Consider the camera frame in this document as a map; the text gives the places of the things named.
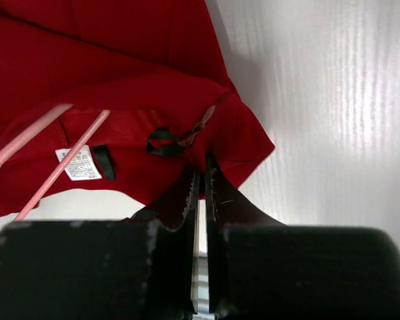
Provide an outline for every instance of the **pink stick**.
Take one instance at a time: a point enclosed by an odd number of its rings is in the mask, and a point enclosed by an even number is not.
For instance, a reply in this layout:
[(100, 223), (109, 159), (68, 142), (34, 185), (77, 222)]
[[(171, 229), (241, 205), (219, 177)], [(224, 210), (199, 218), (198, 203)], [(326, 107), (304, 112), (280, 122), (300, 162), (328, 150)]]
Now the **pink stick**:
[(76, 156), (77, 152), (84, 146), (87, 140), (90, 139), (92, 134), (102, 125), (104, 120), (108, 117), (110, 111), (104, 110), (101, 114), (96, 118), (96, 120), (91, 124), (91, 126), (86, 130), (86, 132), (81, 136), (81, 138), (76, 142), (74, 147), (68, 152), (65, 158), (62, 160), (60, 164), (53, 170), (52, 174), (46, 179), (46, 181), (42, 184), (39, 190), (34, 194), (34, 196), (28, 201), (28, 203), (24, 206), (21, 212), (16, 216), (15, 221), (22, 220), (25, 216), (34, 208), (35, 204), (40, 201), (42, 196), (46, 193), (47, 190), (52, 186), (52, 184), (58, 179), (59, 175), (64, 171), (65, 167), (73, 160)]
[(57, 105), (28, 128), (26, 128), (26, 130), (22, 131), (16, 138), (14, 138), (14, 140), (6, 145), (6, 147), (0, 150), (0, 168), (4, 162), (9, 160), (12, 155), (20, 150), (20, 148), (26, 145), (30, 140), (32, 140), (32, 138), (38, 135), (40, 131), (50, 125), (56, 118), (58, 118), (72, 106), (72, 104)]

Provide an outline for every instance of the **pink line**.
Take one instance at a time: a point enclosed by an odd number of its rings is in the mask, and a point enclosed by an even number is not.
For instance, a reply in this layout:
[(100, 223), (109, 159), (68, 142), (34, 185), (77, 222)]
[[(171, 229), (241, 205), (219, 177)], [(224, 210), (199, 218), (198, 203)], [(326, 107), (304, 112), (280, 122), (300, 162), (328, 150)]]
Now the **pink line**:
[(15, 221), (22, 220), (25, 216), (34, 208), (35, 204), (40, 201), (42, 196), (45, 195), (46, 191), (52, 186), (52, 184), (58, 179), (59, 175), (64, 171), (65, 167), (73, 160), (77, 152), (84, 146), (87, 140), (94, 134), (96, 130), (102, 125), (102, 123), (108, 117), (110, 111), (103, 110), (101, 114), (96, 118), (96, 120), (91, 124), (91, 126), (86, 130), (86, 132), (81, 136), (81, 138), (76, 142), (74, 147), (71, 148), (70, 152), (65, 156), (60, 164), (53, 170), (52, 174), (46, 179), (39, 190), (34, 194), (34, 196), (28, 201), (21, 212), (16, 216)]
[(44, 116), (30, 125), (26, 130), (22, 131), (14, 140), (6, 145), (2, 150), (0, 150), (0, 168), (9, 160), (12, 155), (14, 155), (20, 148), (26, 145), (32, 138), (40, 133), (44, 128), (50, 125), (56, 118), (62, 115), (66, 110), (71, 108), (72, 104), (57, 105), (50, 111), (48, 111)]

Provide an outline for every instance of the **red fabric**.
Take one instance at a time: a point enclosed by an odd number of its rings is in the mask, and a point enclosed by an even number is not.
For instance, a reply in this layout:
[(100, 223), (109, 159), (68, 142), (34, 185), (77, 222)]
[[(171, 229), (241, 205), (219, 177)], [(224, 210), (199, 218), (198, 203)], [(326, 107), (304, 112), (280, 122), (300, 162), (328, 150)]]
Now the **red fabric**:
[[(155, 129), (181, 136), (222, 96), (184, 157), (145, 151)], [(206, 152), (239, 186), (273, 150), (227, 76), (203, 0), (0, 0), (0, 149), (58, 103), (74, 107), (0, 170), (0, 216), (26, 204), (58, 164), (55, 150), (102, 109), (111, 114), (88, 145), (107, 144), (117, 179), (62, 174), (47, 195), (111, 189), (148, 204), (187, 159), (204, 171)]]

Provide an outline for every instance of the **red cloth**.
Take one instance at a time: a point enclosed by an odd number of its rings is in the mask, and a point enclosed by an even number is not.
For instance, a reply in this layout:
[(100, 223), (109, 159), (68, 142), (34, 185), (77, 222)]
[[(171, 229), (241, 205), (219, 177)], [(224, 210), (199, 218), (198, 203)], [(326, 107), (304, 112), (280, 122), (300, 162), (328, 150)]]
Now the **red cloth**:
[[(184, 157), (145, 151), (148, 136), (193, 128), (219, 98)], [(148, 204), (187, 159), (216, 156), (239, 186), (274, 146), (229, 80), (203, 0), (0, 0), (0, 149), (58, 103), (73, 103), (0, 170), (0, 216), (19, 211), (102, 109), (88, 141), (106, 144), (117, 179), (71, 181), (46, 195), (111, 189)]]

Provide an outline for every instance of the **white care label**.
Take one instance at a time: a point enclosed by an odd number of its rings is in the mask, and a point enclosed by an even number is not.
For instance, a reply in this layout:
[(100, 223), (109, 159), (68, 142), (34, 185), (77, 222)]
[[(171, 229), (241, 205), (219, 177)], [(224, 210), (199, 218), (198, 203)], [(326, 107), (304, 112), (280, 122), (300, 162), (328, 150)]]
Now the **white care label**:
[[(71, 149), (55, 150), (59, 162)], [(102, 176), (93, 162), (91, 151), (87, 145), (82, 146), (77, 155), (65, 167), (65, 172), (72, 181), (101, 179)]]

